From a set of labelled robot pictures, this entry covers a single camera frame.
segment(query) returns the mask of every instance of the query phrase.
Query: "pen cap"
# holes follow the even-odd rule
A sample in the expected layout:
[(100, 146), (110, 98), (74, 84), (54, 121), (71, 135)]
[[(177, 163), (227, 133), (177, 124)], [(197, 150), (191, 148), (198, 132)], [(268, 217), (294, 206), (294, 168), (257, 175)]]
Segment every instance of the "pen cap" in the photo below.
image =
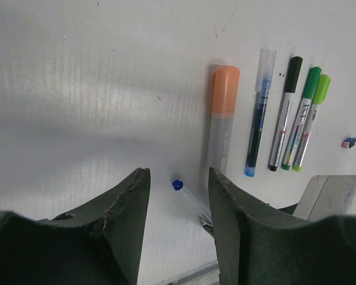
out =
[(313, 103), (314, 104), (322, 104), (325, 100), (328, 92), (328, 88), (330, 87), (331, 78), (326, 74), (322, 74), (319, 78), (318, 86), (316, 87)]
[(237, 67), (223, 65), (215, 72), (214, 95), (212, 97), (213, 113), (234, 113), (240, 70)]
[(322, 70), (318, 66), (310, 69), (309, 74), (307, 75), (306, 84), (304, 85), (302, 98), (310, 100), (313, 98), (321, 71)]
[(269, 82), (272, 81), (276, 53), (276, 50), (261, 50), (259, 71), (257, 73), (256, 92), (261, 91), (263, 79), (268, 80)]
[(285, 92), (295, 93), (295, 88), (297, 87), (299, 72), (301, 71), (303, 59), (296, 56), (290, 59), (289, 70), (287, 72)]

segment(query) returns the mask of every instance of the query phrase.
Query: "white surface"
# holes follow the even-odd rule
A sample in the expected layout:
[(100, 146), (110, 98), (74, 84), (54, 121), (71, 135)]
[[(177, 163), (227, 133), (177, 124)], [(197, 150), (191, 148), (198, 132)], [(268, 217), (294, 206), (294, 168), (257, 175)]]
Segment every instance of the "white surface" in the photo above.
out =
[[(256, 175), (243, 175), (260, 48), (277, 50)], [(267, 164), (290, 55), (332, 79), (300, 173)], [(240, 68), (227, 176), (274, 207), (313, 175), (356, 174), (356, 0), (0, 0), (0, 209), (52, 218), (152, 173), (139, 284), (216, 258), (171, 190), (198, 181), (209, 69)], [(293, 122), (295, 112), (290, 117)]]

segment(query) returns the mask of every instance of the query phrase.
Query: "black cap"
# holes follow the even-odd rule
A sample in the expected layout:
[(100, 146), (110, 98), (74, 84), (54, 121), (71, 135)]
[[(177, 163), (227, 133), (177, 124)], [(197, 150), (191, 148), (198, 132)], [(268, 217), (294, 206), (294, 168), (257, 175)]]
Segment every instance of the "black cap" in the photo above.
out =
[(301, 71), (302, 60), (303, 59), (299, 56), (290, 59), (285, 86), (285, 92), (287, 93), (295, 93), (299, 72)]
[(269, 170), (275, 172), (275, 171), (277, 171), (277, 167), (273, 166), (273, 165), (269, 165)]

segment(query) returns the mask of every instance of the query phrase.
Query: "clear pen cap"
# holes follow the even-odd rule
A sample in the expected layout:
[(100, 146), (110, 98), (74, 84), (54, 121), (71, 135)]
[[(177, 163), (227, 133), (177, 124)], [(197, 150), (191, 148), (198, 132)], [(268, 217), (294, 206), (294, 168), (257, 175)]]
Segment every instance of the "clear pen cap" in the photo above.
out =
[(268, 80), (269, 82), (272, 81), (276, 53), (277, 51), (272, 49), (261, 50), (256, 92), (261, 91), (262, 80)]

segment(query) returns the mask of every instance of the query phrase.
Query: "orange cap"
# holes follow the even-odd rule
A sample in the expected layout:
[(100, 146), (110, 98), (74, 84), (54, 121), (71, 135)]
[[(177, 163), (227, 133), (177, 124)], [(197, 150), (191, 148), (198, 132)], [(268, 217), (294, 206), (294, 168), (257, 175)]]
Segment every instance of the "orange cap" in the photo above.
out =
[(215, 72), (213, 113), (234, 113), (240, 70), (237, 67), (223, 65)]

